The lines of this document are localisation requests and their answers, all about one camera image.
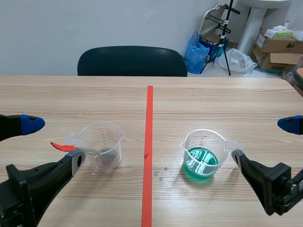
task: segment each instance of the black chair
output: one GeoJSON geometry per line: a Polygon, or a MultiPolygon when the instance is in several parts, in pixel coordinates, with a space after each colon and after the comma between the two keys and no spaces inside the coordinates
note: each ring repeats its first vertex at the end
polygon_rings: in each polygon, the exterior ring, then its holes
{"type": "Polygon", "coordinates": [[[183,56],[173,50],[147,46],[109,46],[86,51],[78,76],[187,77],[183,56]]]}

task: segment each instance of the plastic measuring cup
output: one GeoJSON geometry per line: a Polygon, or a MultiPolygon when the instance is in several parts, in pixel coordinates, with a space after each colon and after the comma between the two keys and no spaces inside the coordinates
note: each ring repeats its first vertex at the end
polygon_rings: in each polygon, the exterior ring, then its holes
{"type": "Polygon", "coordinates": [[[198,129],[189,133],[184,142],[185,171],[195,179],[208,179],[227,161],[234,149],[241,149],[241,144],[226,141],[219,133],[198,129]]]}
{"type": "Polygon", "coordinates": [[[79,133],[65,137],[65,145],[84,150],[92,166],[98,171],[115,168],[121,161],[121,140],[126,134],[112,122],[90,124],[79,133]]]}

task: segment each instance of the red tape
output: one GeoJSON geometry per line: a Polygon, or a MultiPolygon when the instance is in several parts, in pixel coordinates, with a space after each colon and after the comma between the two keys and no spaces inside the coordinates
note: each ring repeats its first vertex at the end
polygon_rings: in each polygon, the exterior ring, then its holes
{"type": "Polygon", "coordinates": [[[152,227],[153,86],[147,87],[141,227],[152,227]]]}

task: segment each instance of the robotic arm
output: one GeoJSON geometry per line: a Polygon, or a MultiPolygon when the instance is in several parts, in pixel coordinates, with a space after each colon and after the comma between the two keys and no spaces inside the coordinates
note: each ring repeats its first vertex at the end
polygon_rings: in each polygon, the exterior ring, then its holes
{"type": "MultiPolygon", "coordinates": [[[[301,135],[303,117],[283,118],[279,120],[278,126],[287,132],[301,135]]],[[[291,167],[284,163],[267,167],[249,160],[241,150],[234,150],[232,158],[268,215],[282,215],[303,198],[303,170],[292,179],[291,167]]]]}
{"type": "MultiPolygon", "coordinates": [[[[0,141],[34,133],[44,127],[42,118],[0,115],[0,141]]],[[[85,153],[73,150],[61,160],[30,170],[6,167],[9,179],[0,183],[0,226],[36,227],[60,190],[75,176],[85,153]]]]}

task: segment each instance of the table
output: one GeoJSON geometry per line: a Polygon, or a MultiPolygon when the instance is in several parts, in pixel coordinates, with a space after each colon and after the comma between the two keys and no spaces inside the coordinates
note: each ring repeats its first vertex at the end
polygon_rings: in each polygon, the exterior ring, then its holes
{"type": "Polygon", "coordinates": [[[49,144],[90,123],[111,121],[126,133],[122,162],[113,173],[91,175],[88,162],[58,194],[40,227],[140,227],[147,86],[153,85],[154,227],[301,227],[303,202],[283,216],[267,216],[230,158],[208,183],[182,171],[180,143],[192,130],[212,129],[243,143],[267,166],[303,167],[303,137],[280,130],[282,117],[303,114],[303,99],[285,81],[250,78],[138,78],[0,76],[1,114],[45,119],[32,135],[0,143],[5,166],[20,170],[58,161],[49,144]]]}

